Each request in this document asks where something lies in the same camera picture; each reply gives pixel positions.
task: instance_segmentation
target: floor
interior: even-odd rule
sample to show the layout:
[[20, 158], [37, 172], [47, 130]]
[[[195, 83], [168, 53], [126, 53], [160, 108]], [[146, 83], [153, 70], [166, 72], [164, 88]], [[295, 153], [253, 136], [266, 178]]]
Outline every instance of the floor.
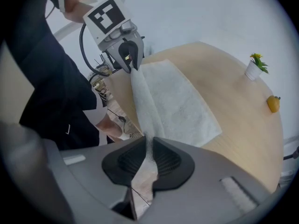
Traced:
[[[108, 109], [113, 111], [119, 116], [123, 116], [126, 119], [125, 123], [125, 133], [135, 133], [138, 132], [133, 123], [129, 120], [125, 112], [120, 108], [118, 103], [116, 102], [113, 95], [107, 91]], [[118, 117], [112, 112], [108, 111], [108, 115], [111, 120], [117, 123], [121, 128], [123, 128], [123, 123], [118, 119]], [[136, 176], [132, 180], [132, 194], [135, 206], [135, 212], [137, 218], [139, 219], [146, 209], [151, 205], [153, 200], [152, 194], [152, 183], [157, 179], [157, 167], [151, 161], [151, 158], [147, 157], [140, 169], [136, 173]]]

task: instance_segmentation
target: potted plant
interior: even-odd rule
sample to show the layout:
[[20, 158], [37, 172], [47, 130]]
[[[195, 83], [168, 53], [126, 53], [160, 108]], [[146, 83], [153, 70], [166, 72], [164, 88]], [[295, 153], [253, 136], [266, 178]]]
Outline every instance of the potted plant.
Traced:
[[256, 78], [259, 77], [259, 75], [262, 72], [266, 72], [268, 74], [267, 67], [264, 62], [261, 61], [261, 55], [257, 53], [253, 53], [250, 56], [252, 59], [249, 62], [249, 65], [245, 71], [245, 75], [250, 79], [250, 80], [255, 80]]

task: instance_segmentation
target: yellow fruit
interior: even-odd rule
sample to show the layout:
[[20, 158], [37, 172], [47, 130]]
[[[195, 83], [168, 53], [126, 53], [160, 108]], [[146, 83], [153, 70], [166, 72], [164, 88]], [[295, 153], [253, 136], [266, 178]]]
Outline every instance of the yellow fruit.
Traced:
[[267, 99], [267, 103], [272, 113], [275, 113], [279, 110], [280, 107], [280, 97], [271, 95]]

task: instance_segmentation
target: yellow flower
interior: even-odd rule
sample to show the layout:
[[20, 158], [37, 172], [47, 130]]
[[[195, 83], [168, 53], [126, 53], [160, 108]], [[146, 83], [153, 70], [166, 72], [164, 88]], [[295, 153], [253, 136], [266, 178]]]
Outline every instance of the yellow flower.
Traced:
[[254, 58], [254, 57], [261, 58], [263, 56], [261, 54], [253, 53], [250, 57], [252, 57], [252, 58]]

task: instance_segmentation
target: wooden table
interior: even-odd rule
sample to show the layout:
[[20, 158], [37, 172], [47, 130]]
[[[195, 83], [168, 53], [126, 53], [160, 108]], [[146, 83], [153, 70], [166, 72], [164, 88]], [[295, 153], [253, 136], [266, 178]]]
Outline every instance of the wooden table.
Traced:
[[[244, 75], [243, 63], [205, 43], [164, 50], [144, 58], [142, 63], [164, 59], [169, 59], [190, 80], [222, 128], [223, 133], [203, 148], [227, 157], [274, 192], [282, 171], [283, 131], [279, 113], [271, 113], [266, 103], [272, 95], [269, 87], [260, 78], [250, 81]], [[105, 83], [140, 129], [130, 75], [120, 70]]]

